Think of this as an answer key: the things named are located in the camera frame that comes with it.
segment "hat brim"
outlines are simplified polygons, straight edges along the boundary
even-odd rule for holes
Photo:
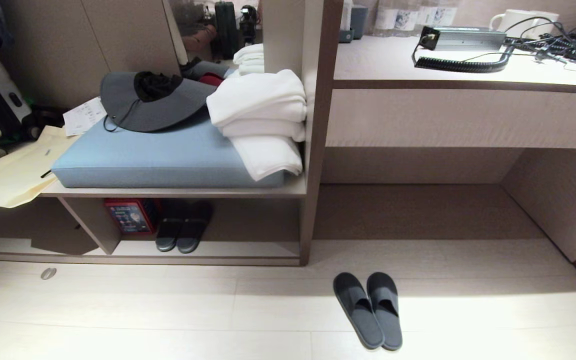
[[[217,87],[183,79],[174,91],[159,100],[144,102],[135,91],[136,72],[111,72],[101,82],[101,103],[108,119],[132,132],[150,133],[176,125],[204,105]]]

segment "stack of towels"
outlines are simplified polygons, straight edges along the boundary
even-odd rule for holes
[[[229,77],[206,105],[256,182],[278,171],[302,173],[295,142],[306,139],[306,93],[292,70]]]
[[[257,43],[242,48],[235,53],[232,62],[239,66],[236,75],[263,74],[264,44]]]

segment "white floor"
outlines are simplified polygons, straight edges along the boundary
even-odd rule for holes
[[[0,262],[0,359],[576,360],[576,271],[547,239],[319,240],[306,268]],[[365,350],[332,291],[390,274],[404,346]]]

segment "hat drawstring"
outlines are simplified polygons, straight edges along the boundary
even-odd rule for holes
[[[133,111],[133,108],[135,107],[135,105],[137,105],[137,103],[139,103],[140,101],[142,101],[142,100],[137,98],[135,101],[132,102],[132,104],[130,104],[130,108],[128,109],[128,112],[126,112],[126,114],[124,114],[124,116],[122,116],[121,119],[119,119],[119,121],[114,123],[114,129],[108,129],[106,127],[106,121],[108,121],[108,115],[106,114],[106,116],[103,117],[103,129],[105,129],[106,132],[114,133],[115,130],[119,129],[119,127],[124,122],[124,120],[126,120],[126,118],[128,117],[128,114],[130,114],[130,112]]]

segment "desk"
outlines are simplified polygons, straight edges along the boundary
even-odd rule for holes
[[[326,146],[576,149],[576,71],[530,56],[497,73],[414,68],[417,43],[364,36],[339,44]]]
[[[415,68],[411,54],[418,37],[364,36],[340,43],[334,68],[335,89],[489,89],[576,93],[576,64],[554,60],[538,63],[532,56],[514,55],[503,71],[463,73]],[[416,58],[466,60],[485,54],[469,51],[430,51],[419,48]],[[514,54],[530,54],[515,50]],[[496,61],[499,54],[475,61]]]

